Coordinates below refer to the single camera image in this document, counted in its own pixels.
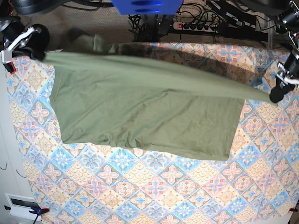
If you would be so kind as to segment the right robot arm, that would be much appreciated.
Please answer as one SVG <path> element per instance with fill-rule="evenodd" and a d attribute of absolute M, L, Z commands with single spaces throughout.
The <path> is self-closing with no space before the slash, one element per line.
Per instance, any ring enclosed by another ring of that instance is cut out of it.
<path fill-rule="evenodd" d="M 66 0 L 14 0 L 15 11 L 21 15 L 48 13 Z M 50 33 L 42 24 L 26 27 L 19 16 L 2 15 L 0 33 L 3 36 L 3 49 L 0 52 L 2 63 L 12 62 L 14 57 L 26 55 L 33 60 L 43 61 L 45 50 L 50 42 Z"/>

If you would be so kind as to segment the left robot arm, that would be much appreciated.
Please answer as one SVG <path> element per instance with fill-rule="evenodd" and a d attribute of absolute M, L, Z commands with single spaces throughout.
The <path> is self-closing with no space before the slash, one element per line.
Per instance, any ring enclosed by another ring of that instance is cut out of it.
<path fill-rule="evenodd" d="M 278 63 L 276 86 L 270 92 L 270 101 L 278 103 L 299 85 L 299 7 L 292 0 L 241 0 L 240 3 L 266 15 L 292 41 L 286 62 Z"/>

